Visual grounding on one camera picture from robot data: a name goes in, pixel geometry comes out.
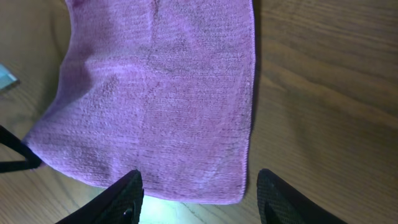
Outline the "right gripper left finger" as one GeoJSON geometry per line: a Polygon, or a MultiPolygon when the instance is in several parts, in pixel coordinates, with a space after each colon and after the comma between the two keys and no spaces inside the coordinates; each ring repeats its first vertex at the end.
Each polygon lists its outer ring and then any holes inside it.
{"type": "Polygon", "coordinates": [[[132,170],[57,224],[138,224],[143,199],[141,173],[132,170]]]}

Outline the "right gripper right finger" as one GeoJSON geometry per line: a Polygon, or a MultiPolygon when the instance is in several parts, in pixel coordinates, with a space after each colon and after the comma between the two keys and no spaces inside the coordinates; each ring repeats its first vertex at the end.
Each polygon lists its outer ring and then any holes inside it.
{"type": "Polygon", "coordinates": [[[258,173],[257,206],[262,224],[346,224],[269,169],[258,173]]]}

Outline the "purple microfiber cloth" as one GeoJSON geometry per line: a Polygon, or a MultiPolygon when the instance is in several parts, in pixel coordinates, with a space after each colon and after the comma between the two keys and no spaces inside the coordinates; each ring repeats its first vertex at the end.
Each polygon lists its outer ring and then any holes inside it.
{"type": "Polygon", "coordinates": [[[231,204],[246,188],[255,71],[250,0],[73,0],[57,95],[25,137],[48,166],[107,188],[231,204]]]}

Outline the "blue folded cloth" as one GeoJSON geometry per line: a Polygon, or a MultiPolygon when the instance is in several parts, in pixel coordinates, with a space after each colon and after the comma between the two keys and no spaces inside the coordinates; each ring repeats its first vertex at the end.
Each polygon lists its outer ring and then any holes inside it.
{"type": "Polygon", "coordinates": [[[20,80],[16,78],[3,64],[0,64],[0,91],[7,92],[20,84],[20,80]]]}

